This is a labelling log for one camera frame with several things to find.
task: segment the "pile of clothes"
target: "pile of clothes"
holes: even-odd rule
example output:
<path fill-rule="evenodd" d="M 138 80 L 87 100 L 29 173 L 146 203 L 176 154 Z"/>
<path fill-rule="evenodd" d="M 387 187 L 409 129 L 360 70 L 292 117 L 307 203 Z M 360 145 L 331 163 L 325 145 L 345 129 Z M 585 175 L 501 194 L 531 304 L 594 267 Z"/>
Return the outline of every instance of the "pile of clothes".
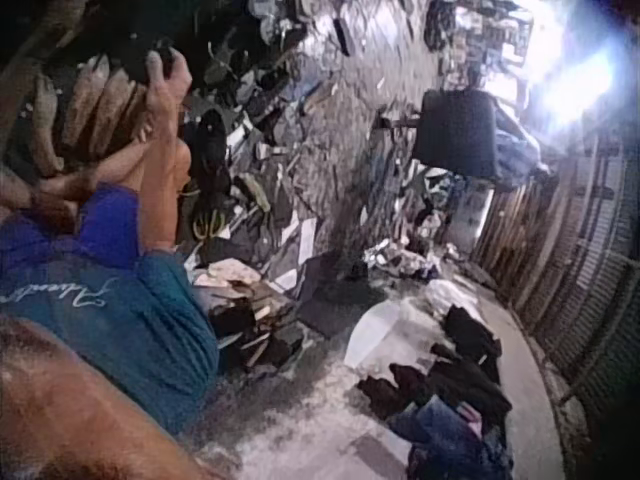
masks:
<path fill-rule="evenodd" d="M 505 419 L 512 406 L 499 386 L 500 341 L 455 306 L 443 328 L 456 351 L 435 344 L 428 373 L 391 364 L 396 385 L 368 377 L 357 387 L 372 412 L 413 444 L 408 478 L 509 479 Z"/>

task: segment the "bright light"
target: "bright light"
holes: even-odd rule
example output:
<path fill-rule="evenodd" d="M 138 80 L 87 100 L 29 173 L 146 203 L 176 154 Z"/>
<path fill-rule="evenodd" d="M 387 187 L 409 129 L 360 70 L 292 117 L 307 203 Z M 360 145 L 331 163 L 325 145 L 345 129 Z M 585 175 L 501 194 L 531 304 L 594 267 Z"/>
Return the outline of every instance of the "bright light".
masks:
<path fill-rule="evenodd" d="M 607 57 L 598 53 L 560 76 L 549 85 L 546 107 L 554 113 L 559 125 L 575 120 L 609 90 L 613 81 Z"/>

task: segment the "flip-flop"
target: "flip-flop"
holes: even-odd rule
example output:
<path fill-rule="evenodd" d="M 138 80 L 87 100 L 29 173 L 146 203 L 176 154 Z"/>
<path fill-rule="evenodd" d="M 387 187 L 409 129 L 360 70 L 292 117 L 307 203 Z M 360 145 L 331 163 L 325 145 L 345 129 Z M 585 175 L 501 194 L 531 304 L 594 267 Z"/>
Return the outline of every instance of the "flip-flop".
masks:
<path fill-rule="evenodd" d="M 65 147 L 75 148 L 108 79 L 109 59 L 106 56 L 90 58 L 80 71 L 62 129 L 62 144 Z"/>

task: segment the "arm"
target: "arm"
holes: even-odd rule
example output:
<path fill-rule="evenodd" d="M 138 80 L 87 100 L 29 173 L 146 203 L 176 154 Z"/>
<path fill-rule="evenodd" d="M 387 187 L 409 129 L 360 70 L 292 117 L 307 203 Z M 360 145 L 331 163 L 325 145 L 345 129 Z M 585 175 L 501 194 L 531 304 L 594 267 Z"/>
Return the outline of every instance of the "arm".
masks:
<path fill-rule="evenodd" d="M 171 251 L 178 223 L 173 178 L 176 133 L 167 126 L 155 135 L 142 157 L 145 168 L 139 195 L 138 237 L 143 252 Z"/>
<path fill-rule="evenodd" d="M 144 174 L 138 206 L 138 237 L 141 251 L 171 251 L 175 246 L 178 201 L 174 179 L 178 131 L 177 105 L 182 101 L 191 75 L 184 57 L 173 51 L 171 77 L 165 80 L 157 52 L 147 59 L 150 85 L 147 109 L 153 136 L 142 157 Z"/>

